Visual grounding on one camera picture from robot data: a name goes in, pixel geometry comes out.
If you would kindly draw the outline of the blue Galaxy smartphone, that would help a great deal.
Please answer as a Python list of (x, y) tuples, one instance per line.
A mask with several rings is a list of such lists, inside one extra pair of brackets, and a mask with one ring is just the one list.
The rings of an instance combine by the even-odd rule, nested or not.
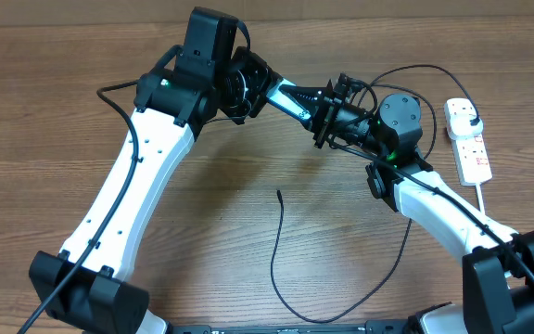
[(296, 86), (288, 79), (279, 79), (267, 91), (267, 102), (300, 122), (307, 130), (323, 98), (323, 89)]

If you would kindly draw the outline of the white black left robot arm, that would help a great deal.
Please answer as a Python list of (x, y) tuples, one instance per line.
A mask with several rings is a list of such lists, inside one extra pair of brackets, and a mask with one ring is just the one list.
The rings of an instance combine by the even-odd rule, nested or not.
[(131, 284), (149, 220), (178, 165), (218, 111), (235, 123), (257, 115), (272, 81), (236, 17), (196, 7), (184, 42), (133, 81), (128, 133), (90, 210), (57, 254), (38, 252), (29, 277), (48, 315), (86, 333), (167, 333), (147, 291)]

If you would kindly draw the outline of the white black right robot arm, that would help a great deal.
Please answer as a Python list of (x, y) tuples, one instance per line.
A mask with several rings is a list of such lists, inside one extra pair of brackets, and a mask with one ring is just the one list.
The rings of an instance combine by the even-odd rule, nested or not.
[(281, 79), (269, 102), (328, 144), (369, 160), (373, 196), (419, 223), (457, 261), (463, 303), (433, 306), (408, 318), (406, 333), (534, 333), (534, 231), (520, 234), (452, 191), (418, 147), (425, 99), (403, 87), (376, 99), (372, 109), (350, 95), (375, 83), (341, 75), (326, 87)]

